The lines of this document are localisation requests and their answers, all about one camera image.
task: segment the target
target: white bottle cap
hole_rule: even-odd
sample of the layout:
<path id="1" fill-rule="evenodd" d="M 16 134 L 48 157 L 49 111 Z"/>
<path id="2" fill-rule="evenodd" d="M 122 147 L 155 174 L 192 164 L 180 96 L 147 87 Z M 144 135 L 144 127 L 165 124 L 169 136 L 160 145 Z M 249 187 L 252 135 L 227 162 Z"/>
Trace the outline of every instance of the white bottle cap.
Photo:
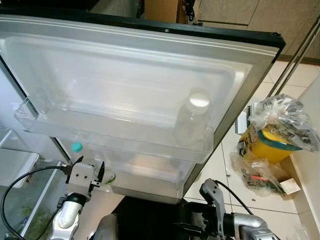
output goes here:
<path id="1" fill-rule="evenodd" d="M 191 93 L 186 107 L 194 114 L 204 114 L 208 111 L 210 99 L 203 92 Z"/>

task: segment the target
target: tiled floor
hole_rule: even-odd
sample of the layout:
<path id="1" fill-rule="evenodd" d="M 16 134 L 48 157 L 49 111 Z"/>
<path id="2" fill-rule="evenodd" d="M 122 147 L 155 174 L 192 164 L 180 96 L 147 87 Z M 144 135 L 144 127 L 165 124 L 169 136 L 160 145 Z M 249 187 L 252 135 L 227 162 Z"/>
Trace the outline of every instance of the tiled floor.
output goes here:
<path id="1" fill-rule="evenodd" d="M 274 83 L 285 69 L 286 64 L 287 62 L 277 61 L 273 65 L 249 101 L 249 104 L 266 98 Z M 281 93 L 298 98 L 319 75 L 319 66 L 300 64 Z M 207 178 L 227 183 L 245 204 L 251 208 L 254 214 L 265 219 L 269 228 L 282 240 L 285 240 L 291 237 L 295 231 L 295 227 L 300 225 L 294 201 L 290 197 L 283 198 L 277 194 L 271 194 L 266 197 L 258 196 L 246 188 L 241 177 L 233 170 L 230 160 L 230 153 L 234 152 L 239 138 L 240 136 L 235 133 L 235 126 L 233 125 L 202 170 L 201 175 L 185 195 L 185 199 L 187 201 L 204 202 L 199 194 L 199 188 Z M 233 196 L 230 196 L 227 191 L 222 190 L 226 211 L 245 213 L 245 209 L 240 206 L 237 200 Z"/>

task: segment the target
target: refrigerator door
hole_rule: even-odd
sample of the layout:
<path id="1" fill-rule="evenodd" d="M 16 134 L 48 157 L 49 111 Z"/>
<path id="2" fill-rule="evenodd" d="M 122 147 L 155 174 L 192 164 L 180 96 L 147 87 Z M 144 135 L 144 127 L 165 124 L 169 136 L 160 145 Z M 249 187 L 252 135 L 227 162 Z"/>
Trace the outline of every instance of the refrigerator door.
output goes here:
<path id="1" fill-rule="evenodd" d="M 116 173 L 115 192 L 168 203 L 182 198 L 285 45 L 268 32 L 65 11 L 0 14 L 1 60 L 27 96 L 15 118 L 31 133 L 101 153 Z M 187 144 L 177 128 L 197 124 L 192 94 L 209 104 L 200 138 Z"/>

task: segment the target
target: yellow container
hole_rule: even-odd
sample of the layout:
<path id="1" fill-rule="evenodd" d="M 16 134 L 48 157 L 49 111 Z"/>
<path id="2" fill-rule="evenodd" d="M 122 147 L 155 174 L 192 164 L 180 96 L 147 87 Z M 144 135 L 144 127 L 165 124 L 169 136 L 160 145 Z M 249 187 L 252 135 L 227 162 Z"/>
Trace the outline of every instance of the yellow container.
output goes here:
<path id="1" fill-rule="evenodd" d="M 256 132 L 250 125 L 239 142 L 245 142 L 247 148 L 259 159 L 267 158 L 269 163 L 276 164 L 285 159 L 292 152 L 301 150 L 297 146 L 288 144 L 281 136 L 271 133 L 270 127 Z"/>

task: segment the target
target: teal bottle cap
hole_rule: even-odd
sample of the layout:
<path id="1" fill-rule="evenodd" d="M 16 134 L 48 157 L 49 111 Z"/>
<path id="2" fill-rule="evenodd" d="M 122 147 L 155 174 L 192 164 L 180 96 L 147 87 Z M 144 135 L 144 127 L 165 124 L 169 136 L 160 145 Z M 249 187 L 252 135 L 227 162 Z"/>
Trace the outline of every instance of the teal bottle cap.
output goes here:
<path id="1" fill-rule="evenodd" d="M 75 153 L 79 153 L 82 150 L 82 144 L 80 142 L 75 142 L 72 144 L 72 151 Z"/>

